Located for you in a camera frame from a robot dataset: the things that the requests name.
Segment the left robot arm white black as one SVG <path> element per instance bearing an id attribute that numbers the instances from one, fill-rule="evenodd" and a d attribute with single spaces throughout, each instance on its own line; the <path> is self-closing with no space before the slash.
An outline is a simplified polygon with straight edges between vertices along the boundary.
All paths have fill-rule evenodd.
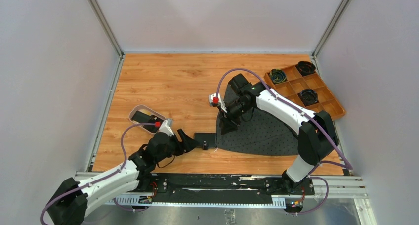
<path id="1" fill-rule="evenodd" d="M 85 217 L 122 193 L 151 187 L 149 175 L 164 159 L 178 157 L 200 143 L 178 129 L 180 138 L 158 132 L 116 167 L 83 180 L 65 179 L 42 210 L 40 222 L 49 215 L 54 225 L 80 225 Z"/>

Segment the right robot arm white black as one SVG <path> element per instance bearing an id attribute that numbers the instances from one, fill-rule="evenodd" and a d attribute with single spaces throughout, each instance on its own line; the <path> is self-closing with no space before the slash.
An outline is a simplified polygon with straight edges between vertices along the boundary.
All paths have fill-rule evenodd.
<path id="1" fill-rule="evenodd" d="M 316 113 L 298 106 L 279 95 L 264 81 L 250 83 L 242 74 L 233 77 L 228 85 L 238 96 L 226 104 L 220 93 L 208 96 L 209 105 L 217 107 L 222 134 L 238 129 L 239 118 L 251 109 L 264 111 L 287 125 L 297 136 L 297 158 L 282 173 L 280 186 L 288 194 L 295 194 L 311 171 L 333 150 L 338 150 L 338 139 L 329 113 Z"/>

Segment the black leather card holder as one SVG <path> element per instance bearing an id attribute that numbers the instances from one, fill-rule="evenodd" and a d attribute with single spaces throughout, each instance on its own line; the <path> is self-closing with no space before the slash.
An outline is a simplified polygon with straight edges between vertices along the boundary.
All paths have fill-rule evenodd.
<path id="1" fill-rule="evenodd" d="M 196 148 L 202 150 L 217 148 L 216 133 L 194 133 L 193 139 L 198 142 Z"/>

